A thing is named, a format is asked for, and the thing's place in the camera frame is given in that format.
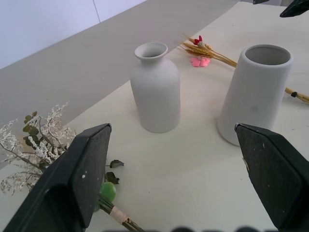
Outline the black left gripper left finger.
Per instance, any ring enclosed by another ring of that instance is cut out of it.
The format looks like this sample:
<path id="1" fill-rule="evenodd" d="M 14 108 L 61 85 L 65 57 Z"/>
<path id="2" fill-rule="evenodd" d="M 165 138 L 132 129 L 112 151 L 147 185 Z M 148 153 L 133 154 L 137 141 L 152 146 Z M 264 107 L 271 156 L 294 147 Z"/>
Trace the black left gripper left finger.
<path id="1" fill-rule="evenodd" d="M 106 123 L 78 134 L 44 171 L 4 231 L 85 231 L 104 179 L 111 131 Z"/>

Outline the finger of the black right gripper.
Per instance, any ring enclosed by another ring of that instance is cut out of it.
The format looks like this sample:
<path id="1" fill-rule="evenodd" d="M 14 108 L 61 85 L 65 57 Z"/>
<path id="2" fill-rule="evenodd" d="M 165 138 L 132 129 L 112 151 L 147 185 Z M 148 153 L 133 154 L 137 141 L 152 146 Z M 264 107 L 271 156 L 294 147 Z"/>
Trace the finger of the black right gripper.
<path id="1" fill-rule="evenodd" d="M 309 10 L 309 0 L 294 0 L 280 14 L 280 17 L 294 17 L 302 15 Z"/>

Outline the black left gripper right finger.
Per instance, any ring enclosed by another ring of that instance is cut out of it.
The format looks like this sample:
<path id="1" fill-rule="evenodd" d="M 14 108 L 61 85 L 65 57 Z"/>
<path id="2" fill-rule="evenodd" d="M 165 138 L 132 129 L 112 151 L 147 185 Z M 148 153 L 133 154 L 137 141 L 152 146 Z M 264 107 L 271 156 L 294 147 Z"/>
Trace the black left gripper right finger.
<path id="1" fill-rule="evenodd" d="M 309 230 L 309 162 L 282 135 L 236 124 L 249 179 L 280 232 Z"/>

